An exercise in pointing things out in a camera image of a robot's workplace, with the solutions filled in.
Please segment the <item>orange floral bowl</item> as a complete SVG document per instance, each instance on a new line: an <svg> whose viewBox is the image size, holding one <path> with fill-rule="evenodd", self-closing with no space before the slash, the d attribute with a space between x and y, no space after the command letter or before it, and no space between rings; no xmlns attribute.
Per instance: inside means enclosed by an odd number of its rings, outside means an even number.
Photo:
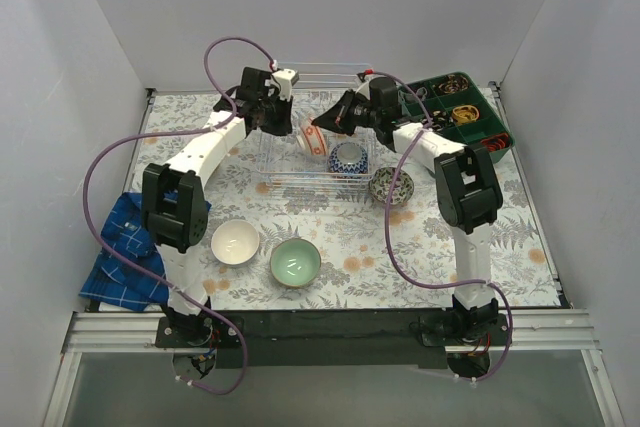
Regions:
<svg viewBox="0 0 640 427"><path fill-rule="evenodd" d="M322 131L314 126L310 119L298 123L296 141L304 154L313 157L326 156L328 145Z"/></svg>

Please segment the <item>blue zigzag red-inside bowl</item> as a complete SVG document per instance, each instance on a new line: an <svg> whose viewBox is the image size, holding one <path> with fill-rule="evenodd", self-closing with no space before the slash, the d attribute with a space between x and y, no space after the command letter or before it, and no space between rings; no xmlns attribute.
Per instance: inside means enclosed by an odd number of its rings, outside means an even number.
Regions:
<svg viewBox="0 0 640 427"><path fill-rule="evenodd" d="M364 147L354 142L336 145L328 157L328 171L347 175L364 175L369 171L369 156Z"/></svg>

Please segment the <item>white wire dish rack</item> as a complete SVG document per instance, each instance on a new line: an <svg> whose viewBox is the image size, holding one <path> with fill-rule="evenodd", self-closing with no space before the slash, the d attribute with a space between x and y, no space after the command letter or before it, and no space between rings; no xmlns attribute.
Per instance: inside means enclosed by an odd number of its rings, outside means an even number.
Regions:
<svg viewBox="0 0 640 427"><path fill-rule="evenodd" d="M325 113L349 89L361 85L358 74L372 67L366 62L278 62L282 69L299 74L293 87L293 132L286 137L274 137L263 132L251 138L257 142L256 170L262 180L282 188L296 187L329 193L365 191L375 169L380 166L379 148L372 131L358 127L352 136L324 131L328 150L343 142L353 142L367 153L368 165L363 174L331 172L327 155L314 156L304 151L297 137L302 125Z"/></svg>

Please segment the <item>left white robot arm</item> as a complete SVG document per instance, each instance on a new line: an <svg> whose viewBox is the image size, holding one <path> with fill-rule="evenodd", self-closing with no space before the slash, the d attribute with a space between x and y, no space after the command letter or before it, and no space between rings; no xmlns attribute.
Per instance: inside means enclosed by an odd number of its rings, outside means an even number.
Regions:
<svg viewBox="0 0 640 427"><path fill-rule="evenodd" d="M171 284L168 306L185 315L178 334L190 346L205 345L213 333L211 320L199 313L208 300L195 248L208 224L204 188L230 150L252 131L273 136L292 132L293 87L298 80L293 69L246 67L241 84L223 95L202 132L165 163L150 163L143 171L141 222Z"/></svg>

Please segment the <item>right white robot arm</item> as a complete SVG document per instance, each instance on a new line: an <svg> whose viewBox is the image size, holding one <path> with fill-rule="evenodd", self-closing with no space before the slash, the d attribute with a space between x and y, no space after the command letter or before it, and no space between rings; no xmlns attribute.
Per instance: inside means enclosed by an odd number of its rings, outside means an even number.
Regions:
<svg viewBox="0 0 640 427"><path fill-rule="evenodd" d="M489 331L485 313L495 315L506 297L491 281L490 238L503 205L503 195L486 147L451 141L433 129L434 119L422 98L409 85L387 73L366 70L361 84L346 91L312 124L351 135L358 127L375 132L378 142L398 154L385 201L385 242L393 267L407 282L429 290L451 289L454 336L475 344ZM419 163L435 178L437 205L449 225L455 247L457 280L427 284L406 274L391 245L390 210L399 174L407 159Z"/></svg>

